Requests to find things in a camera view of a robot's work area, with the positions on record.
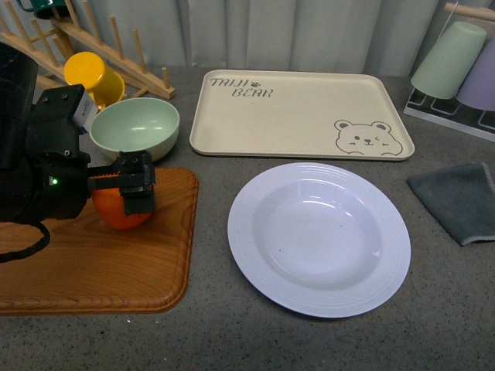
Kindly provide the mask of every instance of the black cable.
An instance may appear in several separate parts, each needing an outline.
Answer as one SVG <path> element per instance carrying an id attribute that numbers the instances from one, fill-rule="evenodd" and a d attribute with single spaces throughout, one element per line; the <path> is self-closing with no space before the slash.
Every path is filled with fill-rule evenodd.
<path id="1" fill-rule="evenodd" d="M 27 247 L 24 250 L 10 251 L 8 253 L 0 254 L 0 263 L 7 263 L 8 261 L 30 257 L 43 250 L 48 245 L 48 243 L 50 243 L 50 232 L 44 225 L 42 225 L 40 222 L 32 223 L 29 225 L 38 228 L 41 233 L 43 233 L 43 237 L 41 237 L 38 242 L 34 243 L 32 246 Z"/>

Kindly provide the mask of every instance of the wooden dish rack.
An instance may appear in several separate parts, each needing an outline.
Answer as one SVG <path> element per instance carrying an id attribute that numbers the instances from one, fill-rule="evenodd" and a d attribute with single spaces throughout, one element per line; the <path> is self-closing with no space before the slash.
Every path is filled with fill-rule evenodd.
<path id="1" fill-rule="evenodd" d="M 65 79 L 63 77 L 64 63 L 57 60 L 48 40 L 51 39 L 51 41 L 53 41 L 53 44 L 60 51 L 62 57 L 67 61 L 75 54 L 75 50 L 70 40 L 73 38 L 109 61 L 111 68 L 122 76 L 127 85 L 138 89 L 138 91 L 130 97 L 140 97 L 146 93 L 151 93 L 167 100 L 174 97 L 176 89 L 170 85 L 169 73 L 166 67 L 162 68 L 161 78 L 158 78 L 148 71 L 148 68 L 145 65 L 142 45 L 137 29 L 133 29 L 132 33 L 139 63 L 135 63 L 124 55 L 117 27 L 117 20 L 113 15 L 110 16 L 110 22 L 114 31 L 117 49 L 113 49 L 109 45 L 103 43 L 94 14 L 87 0 L 83 0 L 82 2 L 86 16 L 92 27 L 92 33 L 81 28 L 71 0 L 65 0 L 65 2 L 70 14 L 70 20 L 60 17 L 58 13 L 54 11 L 53 16 L 50 18 L 53 29 L 44 32 L 39 26 L 38 21 L 36 19 L 31 19 L 36 35 L 30 36 L 15 12 L 10 0 L 4 1 L 20 35 L 15 34 L 0 15 L 0 27 L 3 29 L 3 31 L 0 32 L 0 36 L 2 37 L 3 42 L 27 54 L 47 71 L 46 74 L 38 75 L 36 80 L 37 86 L 43 89 L 49 89 L 61 87 L 65 84 Z M 40 43 L 43 44 L 42 48 L 36 46 Z"/>

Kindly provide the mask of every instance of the robotic arm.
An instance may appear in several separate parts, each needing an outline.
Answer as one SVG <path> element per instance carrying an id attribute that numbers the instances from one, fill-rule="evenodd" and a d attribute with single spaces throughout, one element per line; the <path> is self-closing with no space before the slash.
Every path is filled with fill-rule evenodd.
<path id="1" fill-rule="evenodd" d="M 73 85 L 45 90 L 33 105 L 37 70 L 34 60 L 0 43 L 0 222 L 43 233 L 31 247 L 0 254 L 0 263 L 43 249 L 50 233 L 41 222 L 76 218 L 94 189 L 119 188 L 127 215 L 154 209 L 149 152 L 121 152 L 109 166 L 88 167 L 79 135 L 87 132 L 92 101 L 82 85 Z"/>

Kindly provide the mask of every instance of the wooden rack rail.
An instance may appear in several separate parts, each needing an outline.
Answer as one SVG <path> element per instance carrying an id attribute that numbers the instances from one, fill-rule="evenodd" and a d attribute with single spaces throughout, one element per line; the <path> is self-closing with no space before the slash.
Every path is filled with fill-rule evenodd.
<path id="1" fill-rule="evenodd" d="M 459 5 L 451 2 L 445 4 L 446 12 L 454 12 L 457 15 L 495 22 L 495 11 L 488 8 L 474 8 L 472 6 Z"/>
<path id="2" fill-rule="evenodd" d="M 117 27 L 117 20 L 113 15 L 110 17 L 110 22 L 114 31 L 117 49 L 111 48 L 102 41 L 94 14 L 87 0 L 83 0 L 83 5 L 86 16 L 92 26 L 92 33 L 84 31 L 81 28 L 71 0 L 65 1 L 70 14 L 70 20 L 63 19 L 54 12 L 53 17 L 50 18 L 53 29 L 44 32 L 41 30 L 38 21 L 36 19 L 31 19 L 32 26 L 36 31 L 36 36 L 30 36 L 12 7 L 10 0 L 4 0 L 5 7 L 15 22 L 20 35 L 15 34 L 0 16 L 0 27 L 3 29 L 3 31 L 0 32 L 2 41 L 22 51 L 28 56 L 31 56 L 48 72 L 47 75 L 38 76 L 36 83 L 40 87 L 58 87 L 62 86 L 65 81 L 63 77 L 63 65 L 65 62 L 61 63 L 56 59 L 55 53 L 48 43 L 48 39 L 53 41 L 60 51 L 60 54 L 67 61 L 75 53 L 70 41 L 70 39 L 73 38 L 92 49 L 102 58 L 108 60 L 112 68 L 115 68 L 115 70 L 121 74 L 126 84 L 136 87 L 138 91 L 133 94 L 132 97 L 140 97 L 148 92 L 164 99 L 172 99 L 174 97 L 176 89 L 170 85 L 169 73 L 166 67 L 162 68 L 162 78 L 158 78 L 148 71 L 148 68 L 145 65 L 142 45 L 137 29 L 133 29 L 132 33 L 135 40 L 135 47 L 138 52 L 139 64 L 125 57 Z M 43 44 L 43 48 L 36 47 L 35 43 L 37 42 Z"/>

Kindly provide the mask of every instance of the light green cup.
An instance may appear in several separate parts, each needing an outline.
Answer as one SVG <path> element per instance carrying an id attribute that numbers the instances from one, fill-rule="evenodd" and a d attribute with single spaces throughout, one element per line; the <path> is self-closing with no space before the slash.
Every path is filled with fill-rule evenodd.
<path id="1" fill-rule="evenodd" d="M 114 103 L 96 115 L 91 140 L 109 158 L 119 151 L 146 150 L 153 161 L 165 156 L 177 141 L 179 112 L 155 98 L 132 98 Z"/>
<path id="2" fill-rule="evenodd" d="M 486 31 L 454 22 L 439 38 L 411 78 L 413 87 L 430 97 L 450 99 L 483 48 Z"/>

